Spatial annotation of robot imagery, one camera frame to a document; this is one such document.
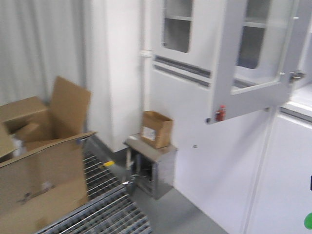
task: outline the yellow object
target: yellow object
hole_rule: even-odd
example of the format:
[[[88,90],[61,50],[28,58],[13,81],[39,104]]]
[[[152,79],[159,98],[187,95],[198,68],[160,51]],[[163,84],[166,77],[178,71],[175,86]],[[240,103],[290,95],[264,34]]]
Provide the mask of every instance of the yellow object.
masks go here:
[[[112,166],[112,165],[114,165],[114,164],[115,164],[114,161],[108,161],[108,162],[105,162],[103,165],[104,165],[105,167],[109,167],[109,166]]]

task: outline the cardboard box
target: cardboard box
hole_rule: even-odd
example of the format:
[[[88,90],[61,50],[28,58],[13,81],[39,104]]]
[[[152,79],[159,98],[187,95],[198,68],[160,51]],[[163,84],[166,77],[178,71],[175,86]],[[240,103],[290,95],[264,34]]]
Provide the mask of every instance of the cardboard box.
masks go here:
[[[81,133],[89,99],[57,77],[49,108],[37,97],[0,106],[1,234],[36,232],[87,201],[79,139],[94,134]],[[10,158],[10,134],[26,153]]]
[[[170,144],[173,120],[155,111],[143,112],[141,138],[154,148],[162,148]]]

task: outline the metal stand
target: metal stand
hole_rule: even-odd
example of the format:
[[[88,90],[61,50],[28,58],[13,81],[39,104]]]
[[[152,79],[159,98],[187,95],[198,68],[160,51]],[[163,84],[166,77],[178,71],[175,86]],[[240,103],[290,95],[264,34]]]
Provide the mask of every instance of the metal stand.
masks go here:
[[[139,134],[129,136],[125,144],[129,146],[126,155],[128,179],[155,199],[170,191],[174,183],[177,148],[169,145],[154,149],[143,142]]]

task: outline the metal wire shelf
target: metal wire shelf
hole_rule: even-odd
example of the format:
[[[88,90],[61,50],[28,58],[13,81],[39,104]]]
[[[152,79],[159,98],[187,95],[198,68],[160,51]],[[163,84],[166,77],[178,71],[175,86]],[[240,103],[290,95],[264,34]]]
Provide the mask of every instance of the metal wire shelf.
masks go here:
[[[96,155],[85,153],[87,204],[36,234],[151,234],[149,221]]]

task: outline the green circle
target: green circle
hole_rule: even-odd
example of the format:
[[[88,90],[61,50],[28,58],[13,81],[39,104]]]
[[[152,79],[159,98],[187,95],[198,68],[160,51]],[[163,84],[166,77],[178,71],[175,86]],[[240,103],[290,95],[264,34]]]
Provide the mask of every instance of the green circle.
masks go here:
[[[308,214],[304,219],[304,226],[309,230],[312,229],[312,213]]]

